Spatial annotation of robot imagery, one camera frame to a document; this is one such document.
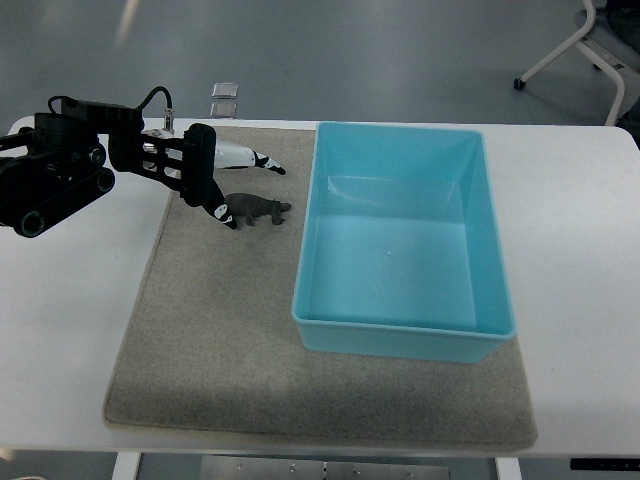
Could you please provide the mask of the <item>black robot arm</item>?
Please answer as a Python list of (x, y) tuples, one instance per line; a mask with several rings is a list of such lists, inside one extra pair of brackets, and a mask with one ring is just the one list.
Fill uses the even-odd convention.
[(134, 108), (52, 96), (33, 126), (3, 136), (3, 153), (22, 147), (26, 153), (1, 156), (1, 225), (34, 238), (110, 192), (115, 174), (105, 166), (99, 136), (122, 135), (141, 146), (142, 111), (159, 93), (166, 101), (164, 127), (172, 133), (171, 94), (156, 86)]

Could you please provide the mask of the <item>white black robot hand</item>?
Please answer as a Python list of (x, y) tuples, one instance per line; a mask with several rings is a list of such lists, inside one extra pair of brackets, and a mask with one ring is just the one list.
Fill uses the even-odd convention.
[(226, 204), (214, 174), (217, 169), (259, 168), (284, 176), (286, 169), (266, 154), (233, 142), (218, 140), (213, 127), (196, 123), (184, 132), (187, 148), (183, 151), (186, 169), (181, 173), (186, 192), (184, 200), (202, 207), (210, 216), (235, 230), (236, 218)]

